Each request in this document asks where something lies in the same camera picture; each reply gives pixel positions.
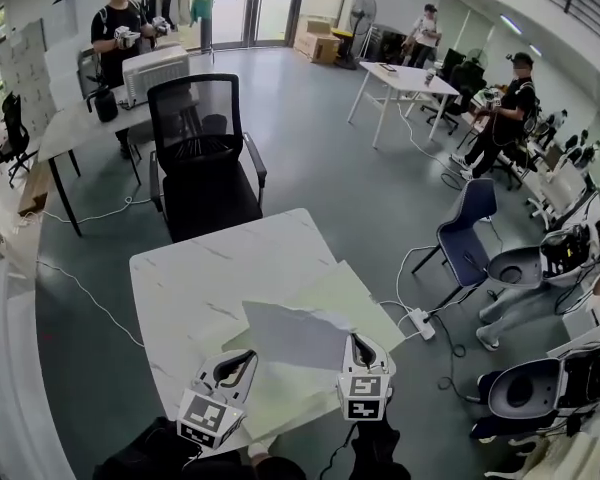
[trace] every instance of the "white appliance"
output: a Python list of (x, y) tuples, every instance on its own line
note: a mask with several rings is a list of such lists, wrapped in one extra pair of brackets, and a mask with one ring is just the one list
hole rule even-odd
[(182, 46), (156, 50), (122, 63), (129, 106), (147, 101), (147, 91), (175, 78), (189, 76), (189, 54)]

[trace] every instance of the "white table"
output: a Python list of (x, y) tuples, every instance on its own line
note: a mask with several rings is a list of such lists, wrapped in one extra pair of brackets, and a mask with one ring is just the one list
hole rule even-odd
[[(213, 65), (208, 55), (195, 55), (189, 57), (189, 72), (193, 74), (204, 74), (212, 73)], [(116, 101), (126, 99), (126, 90), (124, 86), (117, 87), (113, 90)], [(67, 195), (62, 186), (62, 180), (58, 174), (55, 159), (56, 157), (69, 153), (71, 162), (73, 163), (76, 173), (80, 176), (80, 170), (76, 161), (73, 150), (78, 146), (86, 144), (87, 142), (108, 139), (116, 132), (126, 130), (133, 126), (137, 126), (142, 123), (151, 121), (151, 113), (149, 111), (149, 105), (143, 104), (132, 108), (131, 110), (119, 109), (118, 117), (108, 123), (103, 123), (98, 119), (97, 113), (89, 113), (85, 102), (80, 102), (72, 105), (60, 112), (57, 112), (49, 126), (44, 132), (42, 140), (40, 141), (40, 149), (38, 151), (38, 162), (49, 161), (51, 167), (51, 174), (58, 188), (60, 199), (64, 206), (65, 211), (73, 225), (75, 232), (78, 236), (82, 236), (78, 223), (67, 199)], [(140, 176), (136, 169), (136, 165), (131, 159), (131, 164), (135, 172), (138, 183), (140, 183)]]
[[(243, 300), (282, 303), (336, 265), (306, 210), (293, 210), (134, 256), (131, 282), (167, 417), (205, 358), (248, 328)], [(313, 409), (284, 431), (326, 412)], [(251, 444), (239, 429), (216, 453)]]
[[(378, 138), (380, 137), (380, 131), (382, 130), (382, 124), (384, 122), (385, 116), (387, 114), (387, 108), (389, 107), (389, 102), (391, 101), (391, 96), (393, 91), (397, 92), (397, 99), (394, 101), (401, 101), (411, 103), (409, 106), (409, 110), (405, 114), (405, 118), (409, 117), (411, 111), (413, 110), (414, 105), (418, 101), (422, 101), (419, 99), (421, 94), (441, 94), (443, 95), (442, 103), (440, 104), (440, 109), (438, 110), (438, 115), (436, 117), (435, 122), (433, 123), (433, 128), (431, 129), (431, 133), (429, 134), (429, 139), (433, 138), (433, 135), (438, 128), (438, 124), (440, 123), (440, 119), (442, 117), (442, 113), (444, 108), (447, 105), (447, 100), (449, 96), (458, 96), (458, 91), (456, 91), (453, 87), (451, 87), (448, 83), (446, 83), (441, 78), (434, 76), (433, 80), (427, 85), (426, 76), (427, 71), (424, 69), (417, 68), (408, 68), (405, 66), (392, 66), (396, 73), (394, 76), (390, 76), (387, 70), (380, 67), (380, 63), (377, 62), (361, 62), (360, 66), (367, 70), (367, 75), (364, 78), (364, 82), (362, 82), (362, 87), (360, 87), (360, 91), (358, 92), (358, 96), (356, 96), (356, 100), (353, 103), (353, 107), (351, 108), (351, 113), (349, 114), (349, 118), (347, 121), (351, 123), (356, 110), (358, 109), (358, 105), (360, 104), (360, 100), (362, 96), (368, 99), (376, 108), (381, 111), (380, 114), (380, 122), (378, 123), (378, 128), (376, 129), (375, 137), (373, 138), (373, 147), (375, 148), (378, 143)], [(371, 75), (378, 78), (383, 83), (387, 84), (387, 95), (384, 98), (375, 98), (368, 92), (365, 92), (367, 87), (367, 83), (369, 82), (369, 78)], [(410, 97), (401, 96), (401, 93), (409, 94)], [(427, 101), (434, 101), (435, 98), (427, 98)]]

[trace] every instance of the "chair armrest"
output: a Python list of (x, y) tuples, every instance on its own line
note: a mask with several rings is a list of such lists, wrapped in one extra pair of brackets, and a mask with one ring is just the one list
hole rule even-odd
[(162, 213), (160, 178), (158, 177), (158, 159), (155, 151), (152, 151), (149, 157), (149, 194), (151, 195), (151, 201), (156, 205), (156, 210)]
[(247, 149), (249, 150), (249, 155), (251, 155), (251, 160), (253, 161), (253, 165), (256, 168), (256, 173), (258, 174), (258, 185), (261, 189), (264, 188), (265, 181), (267, 179), (267, 169), (262, 163), (262, 158), (260, 158), (260, 152), (256, 147), (255, 142), (251, 138), (251, 135), (248, 133), (243, 134), (244, 142), (247, 145)]

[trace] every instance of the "black cap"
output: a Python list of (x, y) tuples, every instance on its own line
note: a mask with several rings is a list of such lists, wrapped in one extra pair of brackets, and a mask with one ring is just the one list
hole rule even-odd
[(531, 58), (531, 55), (529, 55), (528, 53), (524, 53), (524, 52), (516, 53), (513, 56), (513, 58), (511, 59), (511, 62), (513, 62), (514, 64), (526, 64), (530, 68), (533, 68), (533, 59)]

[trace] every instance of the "power strip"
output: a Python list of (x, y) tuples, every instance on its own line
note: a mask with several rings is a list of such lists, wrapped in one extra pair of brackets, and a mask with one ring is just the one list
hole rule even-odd
[(420, 331), (421, 336), (425, 341), (429, 341), (436, 335), (436, 330), (433, 328), (431, 323), (425, 323), (425, 320), (429, 318), (428, 313), (425, 313), (420, 308), (416, 308), (409, 312), (409, 318), (413, 322), (413, 325), (416, 326), (416, 329)]

